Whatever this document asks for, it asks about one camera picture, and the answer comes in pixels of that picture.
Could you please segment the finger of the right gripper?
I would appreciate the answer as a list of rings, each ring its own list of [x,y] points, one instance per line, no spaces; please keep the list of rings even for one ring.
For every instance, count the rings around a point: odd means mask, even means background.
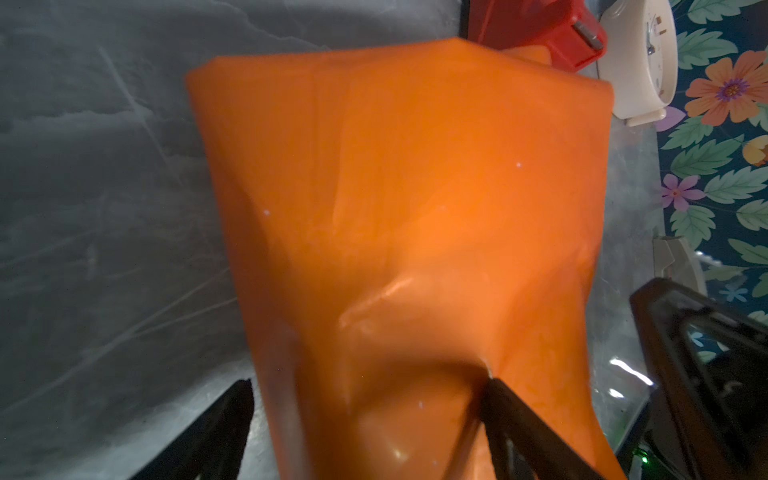
[[[630,304],[692,478],[766,478],[766,325],[666,278]]]

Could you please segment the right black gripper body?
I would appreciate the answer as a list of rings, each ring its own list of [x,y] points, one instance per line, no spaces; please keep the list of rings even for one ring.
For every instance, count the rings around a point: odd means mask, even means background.
[[[716,473],[695,458],[702,447],[692,433],[679,432],[682,413],[675,412],[657,382],[648,402],[617,450],[631,479],[765,479],[767,477],[767,356],[759,351],[719,344],[702,350],[700,335],[690,335],[682,358],[692,370],[676,384],[691,393],[683,413],[716,428],[715,449],[726,471]]]

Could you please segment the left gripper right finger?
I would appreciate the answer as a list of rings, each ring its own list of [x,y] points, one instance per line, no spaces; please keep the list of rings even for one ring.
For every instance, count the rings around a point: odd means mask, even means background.
[[[600,479],[501,379],[488,380],[479,401],[498,479]]]

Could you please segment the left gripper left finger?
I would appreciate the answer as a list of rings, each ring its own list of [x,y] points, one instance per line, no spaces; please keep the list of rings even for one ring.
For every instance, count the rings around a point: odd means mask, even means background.
[[[249,380],[234,382],[131,480],[235,480],[255,402]]]

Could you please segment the yellow orange wrapping paper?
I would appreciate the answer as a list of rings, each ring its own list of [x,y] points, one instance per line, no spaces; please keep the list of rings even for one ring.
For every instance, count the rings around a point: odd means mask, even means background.
[[[614,93],[460,39],[186,78],[284,479],[490,479],[500,378],[590,466]]]

